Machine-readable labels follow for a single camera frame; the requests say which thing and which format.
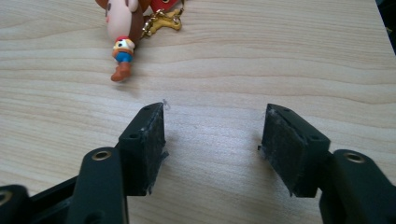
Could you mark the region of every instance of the toy figurine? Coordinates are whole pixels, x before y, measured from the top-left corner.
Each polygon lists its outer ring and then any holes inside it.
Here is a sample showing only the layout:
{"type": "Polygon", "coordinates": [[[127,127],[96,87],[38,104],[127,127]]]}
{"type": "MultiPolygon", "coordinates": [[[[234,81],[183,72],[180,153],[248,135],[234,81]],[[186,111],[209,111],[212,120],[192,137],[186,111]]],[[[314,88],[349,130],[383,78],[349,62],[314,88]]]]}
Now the toy figurine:
{"type": "Polygon", "coordinates": [[[113,81],[123,81],[131,76],[131,61],[134,47],[143,36],[154,34],[166,26],[175,30],[181,27],[182,9],[164,13],[173,7],[178,0],[95,0],[106,10],[107,33],[116,42],[113,57],[118,62],[116,72],[111,76],[113,81]],[[151,5],[155,10],[152,15],[143,13],[151,5]]]}

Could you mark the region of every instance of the brown ear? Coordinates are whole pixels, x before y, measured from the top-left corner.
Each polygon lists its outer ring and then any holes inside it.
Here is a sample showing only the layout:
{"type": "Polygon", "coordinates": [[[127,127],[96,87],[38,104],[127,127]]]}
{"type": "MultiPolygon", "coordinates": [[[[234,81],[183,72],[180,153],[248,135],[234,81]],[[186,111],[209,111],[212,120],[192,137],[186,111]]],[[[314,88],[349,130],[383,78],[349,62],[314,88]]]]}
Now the brown ear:
{"type": "Polygon", "coordinates": [[[108,0],[95,0],[99,7],[102,7],[104,10],[107,9],[108,0]]]}
{"type": "Polygon", "coordinates": [[[139,0],[139,5],[142,7],[142,11],[145,12],[149,5],[151,4],[151,0],[139,0]]]}

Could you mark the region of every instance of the light wood surface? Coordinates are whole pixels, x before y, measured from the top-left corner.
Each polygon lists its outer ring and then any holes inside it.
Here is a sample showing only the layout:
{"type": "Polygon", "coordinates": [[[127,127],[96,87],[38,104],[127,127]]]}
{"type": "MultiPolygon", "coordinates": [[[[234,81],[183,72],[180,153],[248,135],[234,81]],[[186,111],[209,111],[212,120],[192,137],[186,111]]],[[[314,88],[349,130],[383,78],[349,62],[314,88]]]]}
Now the light wood surface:
{"type": "Polygon", "coordinates": [[[0,186],[34,195],[112,147],[165,99],[170,153],[131,223],[321,223],[257,151],[267,104],[289,107],[396,184],[396,60],[374,0],[187,1],[179,32],[115,69],[93,0],[0,1],[0,186]]]}

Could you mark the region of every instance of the brown shoe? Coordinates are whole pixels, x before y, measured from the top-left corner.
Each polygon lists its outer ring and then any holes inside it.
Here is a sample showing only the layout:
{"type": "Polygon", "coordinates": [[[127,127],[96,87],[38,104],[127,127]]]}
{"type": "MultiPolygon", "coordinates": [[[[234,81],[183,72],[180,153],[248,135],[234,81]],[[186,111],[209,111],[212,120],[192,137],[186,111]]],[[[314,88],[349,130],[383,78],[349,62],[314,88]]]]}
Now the brown shoe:
{"type": "Polygon", "coordinates": [[[127,77],[131,76],[131,64],[130,63],[120,63],[116,68],[116,72],[111,76],[112,81],[123,81],[127,77]]]}

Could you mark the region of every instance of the red tag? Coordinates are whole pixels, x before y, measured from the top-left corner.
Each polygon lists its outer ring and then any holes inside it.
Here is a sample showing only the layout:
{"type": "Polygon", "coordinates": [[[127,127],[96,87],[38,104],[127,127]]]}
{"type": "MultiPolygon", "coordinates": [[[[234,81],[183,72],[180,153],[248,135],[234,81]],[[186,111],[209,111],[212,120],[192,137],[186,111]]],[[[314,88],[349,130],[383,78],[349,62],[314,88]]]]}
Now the red tag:
{"type": "Polygon", "coordinates": [[[174,6],[178,0],[152,0],[151,8],[153,12],[156,12],[159,9],[164,9],[165,11],[169,10],[172,6],[174,6]]]}

